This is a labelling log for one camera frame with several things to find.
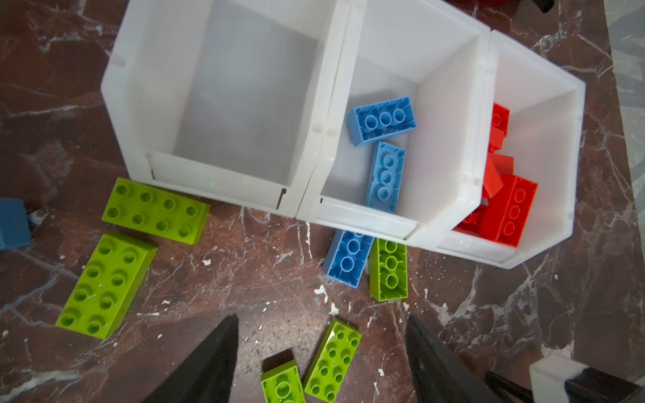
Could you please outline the green lego beside upper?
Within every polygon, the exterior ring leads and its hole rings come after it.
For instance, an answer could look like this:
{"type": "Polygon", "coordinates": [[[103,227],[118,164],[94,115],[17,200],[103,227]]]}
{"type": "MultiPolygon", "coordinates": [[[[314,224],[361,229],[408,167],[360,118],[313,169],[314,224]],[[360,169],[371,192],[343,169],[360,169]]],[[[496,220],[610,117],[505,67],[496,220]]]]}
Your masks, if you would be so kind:
{"type": "Polygon", "coordinates": [[[124,233],[100,238],[57,327],[106,339],[121,327],[158,247],[124,233]]]}

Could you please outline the green lego centre upright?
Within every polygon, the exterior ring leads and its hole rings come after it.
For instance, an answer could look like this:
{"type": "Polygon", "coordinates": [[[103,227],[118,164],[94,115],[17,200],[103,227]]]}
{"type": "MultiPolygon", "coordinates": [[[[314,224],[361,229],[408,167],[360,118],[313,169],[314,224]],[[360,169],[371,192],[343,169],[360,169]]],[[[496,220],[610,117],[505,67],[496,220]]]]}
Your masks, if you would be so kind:
{"type": "Polygon", "coordinates": [[[261,376],[266,403],[305,403],[297,362],[291,360],[261,376]]]}

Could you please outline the green lego under bins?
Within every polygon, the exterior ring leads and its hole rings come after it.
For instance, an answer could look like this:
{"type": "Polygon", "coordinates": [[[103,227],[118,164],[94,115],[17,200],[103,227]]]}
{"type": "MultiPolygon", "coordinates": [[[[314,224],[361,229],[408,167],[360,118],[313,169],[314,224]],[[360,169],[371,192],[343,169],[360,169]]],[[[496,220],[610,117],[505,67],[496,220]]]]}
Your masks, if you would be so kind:
{"type": "Polygon", "coordinates": [[[408,298],[406,245],[377,238],[369,256],[370,290],[378,302],[408,298]]]}

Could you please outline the green lego centre tilted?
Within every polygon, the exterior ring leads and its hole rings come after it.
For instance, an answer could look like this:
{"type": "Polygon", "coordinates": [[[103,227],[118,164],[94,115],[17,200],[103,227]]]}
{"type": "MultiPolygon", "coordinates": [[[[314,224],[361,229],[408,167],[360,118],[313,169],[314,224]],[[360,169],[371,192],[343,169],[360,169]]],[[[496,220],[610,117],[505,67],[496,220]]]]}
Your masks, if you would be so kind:
{"type": "Polygon", "coordinates": [[[334,402],[361,339],[357,329],[333,318],[305,377],[305,393],[334,402]]]}

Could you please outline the left white bin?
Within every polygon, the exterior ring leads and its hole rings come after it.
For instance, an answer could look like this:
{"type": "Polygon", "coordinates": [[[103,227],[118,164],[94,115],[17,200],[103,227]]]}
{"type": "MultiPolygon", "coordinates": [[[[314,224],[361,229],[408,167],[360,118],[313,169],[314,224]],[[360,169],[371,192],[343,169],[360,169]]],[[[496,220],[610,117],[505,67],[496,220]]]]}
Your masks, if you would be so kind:
{"type": "Polygon", "coordinates": [[[134,181],[293,218],[347,1],[132,1],[101,92],[134,181]]]}

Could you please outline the blue lego under bins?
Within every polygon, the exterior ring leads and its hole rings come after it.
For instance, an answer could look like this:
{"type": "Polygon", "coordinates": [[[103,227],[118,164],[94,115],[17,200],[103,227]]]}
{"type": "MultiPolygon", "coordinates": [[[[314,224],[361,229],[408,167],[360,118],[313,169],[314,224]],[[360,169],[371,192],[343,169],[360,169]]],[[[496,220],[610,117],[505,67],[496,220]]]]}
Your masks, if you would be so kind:
{"type": "Polygon", "coordinates": [[[338,282],[357,288],[375,238],[338,229],[324,261],[324,273],[338,282]]]}

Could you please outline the right white bin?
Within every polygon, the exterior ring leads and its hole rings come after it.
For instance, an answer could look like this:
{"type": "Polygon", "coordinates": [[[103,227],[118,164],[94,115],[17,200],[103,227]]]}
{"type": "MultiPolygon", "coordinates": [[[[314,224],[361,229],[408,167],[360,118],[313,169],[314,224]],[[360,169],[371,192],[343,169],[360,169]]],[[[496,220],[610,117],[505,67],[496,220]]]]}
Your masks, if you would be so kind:
{"type": "Polygon", "coordinates": [[[539,185],[537,196],[516,248],[451,231],[435,252],[512,269],[573,233],[586,84],[497,30],[489,62],[495,79],[485,111],[494,103],[509,109],[502,154],[514,159],[517,175],[539,185]]]}

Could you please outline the blue lego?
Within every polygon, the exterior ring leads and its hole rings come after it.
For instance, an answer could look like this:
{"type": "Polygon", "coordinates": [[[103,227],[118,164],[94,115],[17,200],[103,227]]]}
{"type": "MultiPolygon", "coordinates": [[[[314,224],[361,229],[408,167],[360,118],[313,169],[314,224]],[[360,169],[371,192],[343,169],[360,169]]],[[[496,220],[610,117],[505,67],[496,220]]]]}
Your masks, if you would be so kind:
{"type": "Polygon", "coordinates": [[[365,204],[386,213],[396,214],[406,151],[386,141],[376,143],[365,204]]]}
{"type": "Polygon", "coordinates": [[[28,214],[20,199],[1,198],[1,250],[13,250],[32,243],[28,214]]]}
{"type": "Polygon", "coordinates": [[[324,273],[338,282],[357,288],[375,238],[338,229],[324,261],[324,273]]]}
{"type": "Polygon", "coordinates": [[[407,134],[418,127],[410,97],[355,107],[348,113],[347,124],[356,147],[407,134]]]}

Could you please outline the white bin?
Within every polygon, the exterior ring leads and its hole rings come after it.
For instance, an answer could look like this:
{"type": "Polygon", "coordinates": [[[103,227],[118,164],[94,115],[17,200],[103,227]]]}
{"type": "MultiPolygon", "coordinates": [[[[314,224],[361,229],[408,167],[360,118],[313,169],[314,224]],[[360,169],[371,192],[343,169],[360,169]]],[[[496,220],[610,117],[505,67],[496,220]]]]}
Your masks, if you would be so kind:
{"type": "Polygon", "coordinates": [[[502,154],[514,159],[517,175],[539,185],[537,196],[516,248],[451,231],[435,252],[512,269],[573,233],[586,84],[497,30],[489,62],[495,79],[485,111],[494,103],[509,109],[502,154]]]}
{"type": "Polygon", "coordinates": [[[300,220],[435,248],[480,199],[490,35],[444,1],[354,1],[300,220]]]}
{"type": "Polygon", "coordinates": [[[293,218],[347,1],[132,1],[101,92],[134,181],[293,218]]]}

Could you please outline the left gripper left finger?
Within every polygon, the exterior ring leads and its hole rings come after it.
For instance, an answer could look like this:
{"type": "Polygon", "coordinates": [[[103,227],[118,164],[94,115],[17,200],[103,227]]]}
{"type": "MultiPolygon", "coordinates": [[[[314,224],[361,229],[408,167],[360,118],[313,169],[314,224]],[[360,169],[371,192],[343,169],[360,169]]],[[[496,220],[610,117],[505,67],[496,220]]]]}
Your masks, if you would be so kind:
{"type": "Polygon", "coordinates": [[[225,317],[145,402],[228,402],[239,348],[239,319],[225,317]]]}

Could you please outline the middle white bin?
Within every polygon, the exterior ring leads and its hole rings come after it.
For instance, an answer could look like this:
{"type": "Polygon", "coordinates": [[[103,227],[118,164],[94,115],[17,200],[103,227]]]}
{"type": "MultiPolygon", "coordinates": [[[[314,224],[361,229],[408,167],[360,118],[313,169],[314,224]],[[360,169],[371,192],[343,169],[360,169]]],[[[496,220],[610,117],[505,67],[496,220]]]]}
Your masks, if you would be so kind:
{"type": "Polygon", "coordinates": [[[300,220],[435,248],[480,199],[490,35],[444,1],[354,1],[300,220]]]}

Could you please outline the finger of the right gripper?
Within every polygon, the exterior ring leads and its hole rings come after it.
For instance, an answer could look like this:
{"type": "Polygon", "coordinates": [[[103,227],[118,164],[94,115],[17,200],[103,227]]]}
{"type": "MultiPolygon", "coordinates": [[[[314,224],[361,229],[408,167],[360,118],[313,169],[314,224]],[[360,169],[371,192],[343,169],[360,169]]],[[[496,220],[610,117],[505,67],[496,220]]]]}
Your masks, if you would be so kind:
{"type": "Polygon", "coordinates": [[[492,371],[485,374],[485,383],[504,402],[513,402],[514,397],[520,402],[534,403],[531,390],[492,371]]]}

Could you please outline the red lego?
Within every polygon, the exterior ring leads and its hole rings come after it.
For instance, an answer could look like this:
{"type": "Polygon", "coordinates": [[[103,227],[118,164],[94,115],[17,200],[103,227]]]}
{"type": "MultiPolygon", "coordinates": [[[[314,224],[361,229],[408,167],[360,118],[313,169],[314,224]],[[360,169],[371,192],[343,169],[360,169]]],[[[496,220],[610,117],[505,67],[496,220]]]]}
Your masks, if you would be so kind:
{"type": "Polygon", "coordinates": [[[482,198],[489,199],[503,187],[502,175],[514,174],[514,159],[503,154],[489,153],[485,165],[482,198]]]}
{"type": "Polygon", "coordinates": [[[539,185],[520,176],[501,175],[502,189],[489,199],[480,237],[517,248],[539,185]]]}
{"type": "Polygon", "coordinates": [[[487,210],[487,205],[480,205],[469,216],[461,221],[455,231],[480,237],[480,227],[487,210]]]}
{"type": "Polygon", "coordinates": [[[510,111],[497,103],[493,104],[488,151],[494,153],[503,147],[507,137],[510,111]]]}

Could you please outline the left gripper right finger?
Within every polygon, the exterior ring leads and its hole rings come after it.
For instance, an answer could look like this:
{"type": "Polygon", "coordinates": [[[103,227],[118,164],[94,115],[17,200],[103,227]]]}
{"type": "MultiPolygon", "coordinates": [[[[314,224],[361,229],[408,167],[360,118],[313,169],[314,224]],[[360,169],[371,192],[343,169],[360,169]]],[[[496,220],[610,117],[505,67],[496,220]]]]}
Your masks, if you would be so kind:
{"type": "Polygon", "coordinates": [[[415,315],[406,325],[406,354],[420,402],[502,400],[415,315]]]}

